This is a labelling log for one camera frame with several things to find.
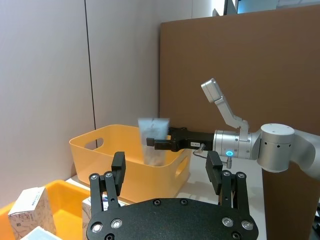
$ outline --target white box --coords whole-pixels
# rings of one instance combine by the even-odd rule
[[[8,218],[16,240],[26,236],[37,226],[56,233],[48,193],[44,186],[23,190],[8,213]]]
[[[119,201],[120,206],[126,205],[123,201]],[[103,194],[102,195],[102,203],[103,203],[103,210],[107,211],[108,209],[108,197]],[[87,227],[89,221],[91,220],[91,197],[87,197],[85,200],[82,201],[82,239],[87,239]]]
[[[51,232],[44,230],[42,227],[37,226],[21,240],[62,240],[61,238],[53,235]]]

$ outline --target yellow plastic bin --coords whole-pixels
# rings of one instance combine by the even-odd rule
[[[100,147],[86,148],[98,139],[103,139]],[[134,203],[173,198],[189,177],[190,149],[166,151],[164,166],[145,165],[138,127],[105,126],[71,139],[70,147],[78,178],[86,184],[90,174],[111,170],[115,152],[124,152],[126,172],[120,197]]]
[[[62,180],[45,185],[53,213],[56,235],[63,240],[82,239],[82,201],[90,191]],[[14,202],[0,209],[0,239],[15,240],[8,219]]]

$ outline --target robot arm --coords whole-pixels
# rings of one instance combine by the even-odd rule
[[[209,102],[214,102],[225,123],[240,127],[240,134],[216,130],[212,149],[220,156],[257,160],[263,169],[278,173],[295,162],[309,176],[320,180],[320,136],[295,130],[290,126],[269,123],[257,132],[248,132],[248,123],[234,116],[218,83],[211,79],[201,85]]]

